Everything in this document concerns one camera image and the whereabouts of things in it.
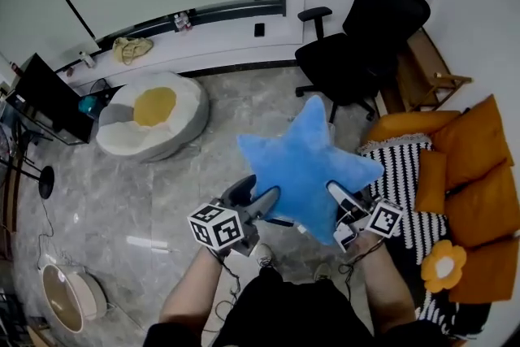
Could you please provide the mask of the large orange sofa pillow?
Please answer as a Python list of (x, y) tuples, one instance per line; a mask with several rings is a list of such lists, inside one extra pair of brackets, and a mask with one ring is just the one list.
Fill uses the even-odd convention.
[(520, 229), (520, 202), (506, 163), (449, 196), (444, 208), (453, 240), (465, 248), (511, 236)]
[(448, 299), (467, 305), (508, 301), (514, 293), (520, 238), (484, 245), (467, 254), (459, 283)]
[(434, 149), (446, 155), (447, 190), (477, 180), (502, 163), (514, 165), (494, 95), (446, 124), (431, 140)]

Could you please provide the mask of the teal bag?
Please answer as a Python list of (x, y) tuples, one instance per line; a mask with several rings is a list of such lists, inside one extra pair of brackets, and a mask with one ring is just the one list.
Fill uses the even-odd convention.
[(78, 102), (79, 112), (94, 120), (99, 118), (104, 106), (104, 101), (95, 95), (84, 96)]

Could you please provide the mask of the wooden side table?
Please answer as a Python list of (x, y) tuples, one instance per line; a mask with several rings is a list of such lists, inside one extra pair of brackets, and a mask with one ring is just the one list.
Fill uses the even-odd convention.
[(473, 82), (454, 75), (426, 30), (419, 29), (397, 55), (396, 75), (376, 97), (381, 115), (439, 110), (462, 86)]

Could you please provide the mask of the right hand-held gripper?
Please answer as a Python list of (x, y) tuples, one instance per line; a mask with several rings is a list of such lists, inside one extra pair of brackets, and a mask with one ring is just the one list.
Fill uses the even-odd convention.
[(367, 189), (351, 193), (331, 180), (327, 191), (338, 204), (333, 237), (344, 252), (364, 231), (391, 237), (401, 221), (403, 210), (399, 206), (378, 194), (371, 196)]

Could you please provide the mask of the small orange sofa pillow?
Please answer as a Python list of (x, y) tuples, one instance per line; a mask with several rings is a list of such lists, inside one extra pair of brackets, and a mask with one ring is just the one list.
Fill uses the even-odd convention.
[(444, 214), (446, 155), (423, 149), (419, 154), (418, 189), (415, 210)]

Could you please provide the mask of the black office chair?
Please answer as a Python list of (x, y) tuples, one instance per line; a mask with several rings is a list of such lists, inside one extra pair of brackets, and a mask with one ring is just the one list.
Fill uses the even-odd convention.
[(313, 22), (316, 39), (295, 52), (297, 66), (310, 81), (295, 89), (297, 97), (322, 93), (332, 107), (358, 104), (373, 119), (375, 98), (397, 73), (397, 55), (408, 39), (427, 22), (431, 9), (426, 0), (353, 0), (339, 33), (325, 35), (323, 19), (328, 7), (298, 14), (302, 23)]

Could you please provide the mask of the blue star pillow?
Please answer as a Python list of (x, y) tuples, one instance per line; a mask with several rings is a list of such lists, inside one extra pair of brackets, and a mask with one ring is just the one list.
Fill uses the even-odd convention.
[(384, 173), (381, 163), (332, 144), (323, 100), (314, 95), (281, 137), (240, 134), (238, 147), (256, 175), (256, 194), (279, 187), (267, 218), (302, 225), (324, 245), (334, 243), (338, 203), (327, 190), (335, 181), (350, 193), (363, 190)]

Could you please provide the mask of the person's black shirt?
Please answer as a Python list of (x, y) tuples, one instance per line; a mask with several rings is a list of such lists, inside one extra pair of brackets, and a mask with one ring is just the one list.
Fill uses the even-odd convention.
[(424, 321), (372, 335), (330, 280), (284, 281), (269, 291), (251, 282), (211, 347), (450, 347), (440, 328)]

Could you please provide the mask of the orange flower pillow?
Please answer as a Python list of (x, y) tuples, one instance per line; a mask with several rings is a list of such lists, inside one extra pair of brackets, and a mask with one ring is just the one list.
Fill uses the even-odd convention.
[(462, 278), (466, 251), (449, 240), (437, 241), (421, 264), (424, 288), (431, 293), (454, 288)]

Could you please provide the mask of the person's left forearm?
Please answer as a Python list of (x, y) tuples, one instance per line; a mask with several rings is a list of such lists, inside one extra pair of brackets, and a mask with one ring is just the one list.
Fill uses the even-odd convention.
[(159, 322), (181, 324), (200, 337), (210, 317), (222, 269), (219, 260), (206, 247), (200, 248), (167, 296)]

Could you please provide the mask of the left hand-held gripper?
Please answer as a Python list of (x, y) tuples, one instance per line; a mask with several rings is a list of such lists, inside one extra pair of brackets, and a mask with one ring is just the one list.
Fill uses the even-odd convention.
[(250, 256), (260, 240), (254, 220), (263, 219), (280, 199), (280, 188), (275, 186), (251, 202), (256, 182), (256, 175), (246, 176), (230, 186), (221, 200), (214, 198), (188, 215), (195, 241), (218, 253), (234, 250)]

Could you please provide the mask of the yellow cloth bag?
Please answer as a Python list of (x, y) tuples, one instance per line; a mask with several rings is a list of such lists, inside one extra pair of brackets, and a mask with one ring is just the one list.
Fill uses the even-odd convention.
[(154, 43), (147, 38), (118, 37), (113, 42), (112, 51), (116, 62), (129, 66), (134, 60), (148, 54), (153, 47)]

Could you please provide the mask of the orange sofa with striped blanket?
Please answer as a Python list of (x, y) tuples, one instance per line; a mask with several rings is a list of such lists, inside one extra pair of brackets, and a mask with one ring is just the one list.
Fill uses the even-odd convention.
[(483, 331), (491, 306), (450, 302), (446, 290), (431, 293), (421, 279), (422, 261), (433, 245), (451, 238), (444, 215), (415, 210), (419, 155), (422, 150), (431, 149), (429, 137), (409, 134), (382, 142), (369, 141), (358, 153), (384, 168), (383, 175), (370, 184), (370, 195), (384, 197), (403, 209), (401, 221), (385, 245), (409, 287), (417, 319), (437, 324), (452, 339), (471, 340)]

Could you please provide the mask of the egg shaped bean bag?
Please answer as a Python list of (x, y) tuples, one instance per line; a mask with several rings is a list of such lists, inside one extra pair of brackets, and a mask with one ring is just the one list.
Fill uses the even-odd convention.
[(174, 72), (149, 74), (115, 93), (99, 116), (96, 141), (111, 156), (156, 162), (199, 137), (209, 113), (199, 82)]

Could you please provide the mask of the person's right forearm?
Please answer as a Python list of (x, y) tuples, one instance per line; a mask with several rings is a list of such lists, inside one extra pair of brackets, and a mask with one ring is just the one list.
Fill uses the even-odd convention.
[(383, 334), (412, 323), (415, 320), (413, 298), (384, 242), (374, 233), (364, 231), (355, 244), (357, 251), (365, 254), (360, 266), (375, 332)]

